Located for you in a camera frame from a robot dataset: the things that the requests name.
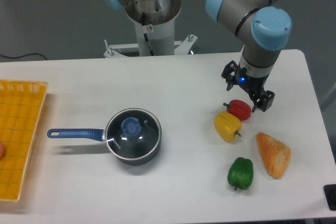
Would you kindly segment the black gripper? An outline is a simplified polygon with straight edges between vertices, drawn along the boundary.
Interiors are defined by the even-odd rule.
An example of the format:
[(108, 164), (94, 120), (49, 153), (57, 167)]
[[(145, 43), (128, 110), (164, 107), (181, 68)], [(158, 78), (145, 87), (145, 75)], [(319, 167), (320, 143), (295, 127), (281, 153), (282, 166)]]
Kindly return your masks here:
[(224, 67), (221, 77), (227, 84), (227, 91), (233, 86), (239, 85), (252, 96), (254, 103), (252, 113), (257, 109), (266, 112), (275, 98), (275, 93), (264, 90), (264, 84), (270, 72), (271, 67), (258, 68), (246, 61), (240, 61), (237, 65), (235, 61), (231, 61)]

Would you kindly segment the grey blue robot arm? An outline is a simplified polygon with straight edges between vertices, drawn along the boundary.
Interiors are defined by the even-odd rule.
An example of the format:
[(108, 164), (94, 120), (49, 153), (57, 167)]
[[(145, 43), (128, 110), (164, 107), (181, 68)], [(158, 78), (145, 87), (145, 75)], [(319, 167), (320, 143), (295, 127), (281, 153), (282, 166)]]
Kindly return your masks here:
[[(244, 45), (239, 62), (228, 63), (222, 77), (231, 89), (240, 86), (255, 109), (268, 110), (275, 94), (264, 84), (292, 29), (290, 16), (275, 8), (277, 0), (206, 0), (205, 9)], [(135, 25), (141, 56), (175, 52), (175, 18), (181, 0), (105, 0), (113, 9), (123, 8)]]

